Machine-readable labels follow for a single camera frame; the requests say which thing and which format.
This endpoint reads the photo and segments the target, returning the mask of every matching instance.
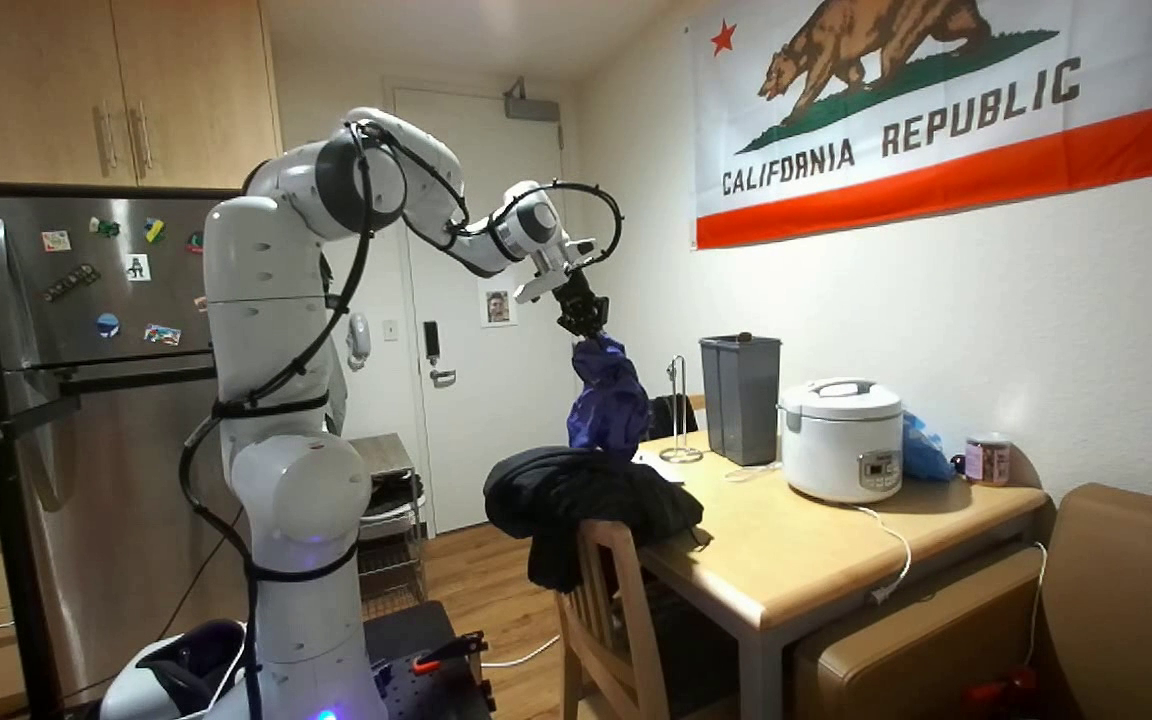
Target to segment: cup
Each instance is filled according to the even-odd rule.
[[[967,435],[963,477],[977,482],[1010,482],[1010,443],[1003,435]]]

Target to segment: stainless steel refrigerator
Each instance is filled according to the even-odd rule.
[[[175,477],[212,409],[217,200],[0,186],[0,549],[32,715],[91,708],[163,633],[242,617],[240,556]],[[192,477],[240,522],[212,439]]]

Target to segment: flag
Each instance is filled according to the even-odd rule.
[[[1152,177],[1152,0],[728,0],[692,69],[701,246]]]

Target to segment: rice cooker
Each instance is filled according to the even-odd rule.
[[[783,481],[828,505],[899,493],[899,395],[874,379],[821,379],[783,403]]]

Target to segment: door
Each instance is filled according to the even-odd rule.
[[[559,128],[504,119],[500,94],[396,92],[396,116],[458,154],[473,216],[488,216],[517,180],[559,180]],[[423,435],[414,454],[423,454],[430,529],[453,531],[482,522],[482,481],[494,458],[564,443],[568,409],[580,391],[568,361],[570,336],[557,322],[550,295],[523,306],[506,301],[530,262],[480,280],[412,230],[404,246],[414,322],[438,330],[435,362],[418,347]]]

